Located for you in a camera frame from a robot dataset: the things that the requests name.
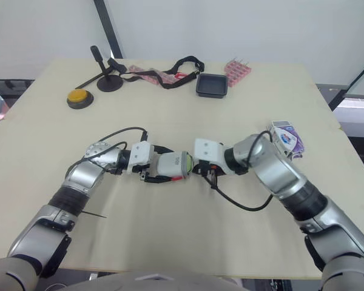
pink package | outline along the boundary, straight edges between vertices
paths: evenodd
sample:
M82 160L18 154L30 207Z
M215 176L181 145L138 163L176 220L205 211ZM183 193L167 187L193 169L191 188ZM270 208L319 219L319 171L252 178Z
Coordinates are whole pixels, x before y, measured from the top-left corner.
M144 69L142 69L141 67L137 67L135 65L131 65L128 69L132 73L144 72ZM147 71L155 71L162 78L162 81L165 84L173 84L173 83L178 81L178 79L176 77L174 77L174 75L169 75L169 74L163 73L162 71L159 71L157 69L151 68L151 69L148 69ZM159 85L158 79L156 77L153 77L153 76L140 76L140 77L143 78L146 81L149 81L149 82L155 84L155 85Z
M228 86L233 87L251 72L251 68L238 61L231 60L225 65L224 71L228 77Z

black tube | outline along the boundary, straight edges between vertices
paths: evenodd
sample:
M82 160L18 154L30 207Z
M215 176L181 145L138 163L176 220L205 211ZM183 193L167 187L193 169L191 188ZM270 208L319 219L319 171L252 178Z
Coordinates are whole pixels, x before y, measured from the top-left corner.
M309 181L297 193L280 200L297 221L315 217L328 204L328 200Z
M73 188L61 186L49 201L49 205L78 216L85 208L88 200L89 197L85 193Z

white wall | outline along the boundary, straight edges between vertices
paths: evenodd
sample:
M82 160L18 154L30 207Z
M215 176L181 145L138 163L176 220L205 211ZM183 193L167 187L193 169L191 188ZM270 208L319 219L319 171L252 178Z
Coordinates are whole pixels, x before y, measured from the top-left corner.
M301 62L316 83L364 68L364 0L108 0L127 58Z
M0 0L0 78L34 79L57 57L92 58L93 44L107 56L91 0Z

purple package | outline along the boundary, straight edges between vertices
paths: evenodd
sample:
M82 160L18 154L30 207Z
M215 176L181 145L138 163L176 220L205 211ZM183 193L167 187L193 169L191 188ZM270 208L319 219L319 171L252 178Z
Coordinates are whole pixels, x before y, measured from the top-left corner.
M305 147L295 128L288 121L273 121L269 128L272 142L289 159L302 158Z

yellow button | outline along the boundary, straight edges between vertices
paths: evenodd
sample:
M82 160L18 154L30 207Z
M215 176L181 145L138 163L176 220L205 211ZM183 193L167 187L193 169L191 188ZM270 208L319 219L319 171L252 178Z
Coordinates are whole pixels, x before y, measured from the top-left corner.
M67 95L67 99L70 102L78 103L84 101L87 97L87 91L83 89L73 90Z

